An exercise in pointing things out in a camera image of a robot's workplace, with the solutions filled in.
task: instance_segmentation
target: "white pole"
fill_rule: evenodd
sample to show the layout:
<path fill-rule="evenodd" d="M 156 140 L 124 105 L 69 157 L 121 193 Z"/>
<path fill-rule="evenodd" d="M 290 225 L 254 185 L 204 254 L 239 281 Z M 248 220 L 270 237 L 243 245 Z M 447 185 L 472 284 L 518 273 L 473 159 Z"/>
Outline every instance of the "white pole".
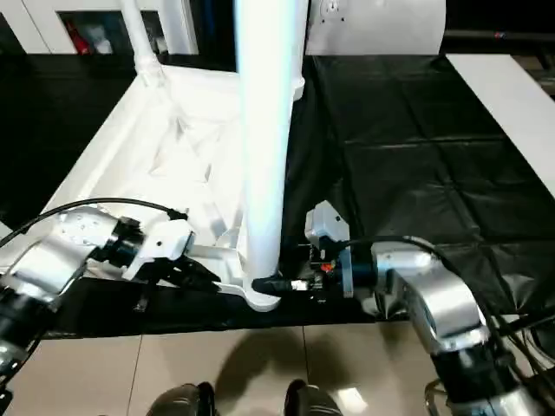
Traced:
<path fill-rule="evenodd" d="M 309 11 L 309 0 L 297 0 L 295 8 L 295 56 L 293 61 L 293 100 L 303 96 L 303 57 L 304 36 L 306 34 L 306 19 Z"/>
<path fill-rule="evenodd" d="M 295 0 L 236 0 L 238 71 L 245 149 L 247 296 L 253 279 L 276 272 L 292 106 Z M 268 308 L 278 304 L 267 296 Z"/>
<path fill-rule="evenodd" d="M 161 65 L 148 41 L 147 29 L 135 0 L 121 0 L 121 14 L 133 47 L 135 69 L 148 85 L 163 82 Z"/>

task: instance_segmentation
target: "white cabinet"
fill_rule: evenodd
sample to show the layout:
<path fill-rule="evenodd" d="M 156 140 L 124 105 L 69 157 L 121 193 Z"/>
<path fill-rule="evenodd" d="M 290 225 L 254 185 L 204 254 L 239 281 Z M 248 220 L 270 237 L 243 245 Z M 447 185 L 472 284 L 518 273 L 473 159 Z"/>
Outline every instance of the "white cabinet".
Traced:
<path fill-rule="evenodd" d="M 22 0 L 0 0 L 0 53 L 48 54 Z"/>
<path fill-rule="evenodd" d="M 53 54 L 132 53 L 119 0 L 23 3 Z M 137 0 L 137 4 L 155 52 L 198 53 L 188 0 Z"/>

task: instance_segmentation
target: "beige floor tile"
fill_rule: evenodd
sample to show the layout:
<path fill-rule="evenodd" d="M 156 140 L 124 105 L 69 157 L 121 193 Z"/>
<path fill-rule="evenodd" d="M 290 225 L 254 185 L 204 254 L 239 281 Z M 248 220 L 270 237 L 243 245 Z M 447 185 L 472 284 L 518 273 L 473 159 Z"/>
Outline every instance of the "beige floor tile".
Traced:
<path fill-rule="evenodd" d="M 43 341 L 10 383 L 8 416 L 123 416 L 140 337 Z"/>
<path fill-rule="evenodd" d="M 167 389 L 209 381 L 227 415 L 280 415 L 289 383 L 306 379 L 302 328 L 144 336 L 130 416 Z"/>
<path fill-rule="evenodd" d="M 304 329 L 309 382 L 330 392 L 345 415 L 424 416 L 434 366 L 409 323 Z"/>

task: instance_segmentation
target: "black tablecloth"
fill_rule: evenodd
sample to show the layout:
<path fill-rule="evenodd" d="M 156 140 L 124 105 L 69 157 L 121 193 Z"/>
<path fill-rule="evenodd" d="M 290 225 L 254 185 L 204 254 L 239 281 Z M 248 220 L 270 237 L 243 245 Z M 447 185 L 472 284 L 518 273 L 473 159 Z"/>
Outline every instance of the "black tablecloth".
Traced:
<path fill-rule="evenodd" d="M 166 62 L 210 69 L 191 56 Z M 328 199 L 356 236 L 440 244 L 463 278 L 507 313 L 553 298 L 555 204 L 533 170 L 444 57 L 314 57 L 293 109 L 283 255 L 304 241 L 304 215 Z M 36 215 L 134 78 L 131 58 L 0 58 L 4 175 L 0 219 Z M 284 299 L 269 313 L 243 299 L 82 279 L 51 336 L 108 336 L 372 322 L 356 301 Z"/>

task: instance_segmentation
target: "black cable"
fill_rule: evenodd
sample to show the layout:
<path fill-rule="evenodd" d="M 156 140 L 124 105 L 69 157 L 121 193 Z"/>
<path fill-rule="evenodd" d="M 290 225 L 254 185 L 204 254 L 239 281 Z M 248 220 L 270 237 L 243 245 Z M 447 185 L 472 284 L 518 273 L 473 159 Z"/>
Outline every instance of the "black cable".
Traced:
<path fill-rule="evenodd" d="M 131 199 L 131 198 L 89 198 L 89 199 L 82 199 L 80 201 L 70 202 L 68 204 L 57 206 L 49 211 L 43 212 L 41 215 L 34 217 L 33 219 L 27 221 L 17 230 L 12 231 L 6 237 L 0 240 L 0 249 L 4 247 L 7 243 L 13 240 L 20 234 L 26 232 L 30 227 L 35 225 L 36 223 L 40 223 L 46 218 L 52 217 L 53 215 L 59 214 L 60 212 L 69 210 L 71 208 L 76 208 L 78 206 L 83 205 L 91 205 L 91 204 L 130 204 L 130 205 L 140 205 L 146 206 L 147 208 L 152 208 L 154 210 L 163 211 L 165 212 L 170 219 L 178 219 L 183 218 L 187 219 L 187 215 L 183 212 L 176 211 L 172 208 L 168 208 L 164 205 L 158 205 L 154 202 L 147 202 L 141 201 L 139 199 Z"/>

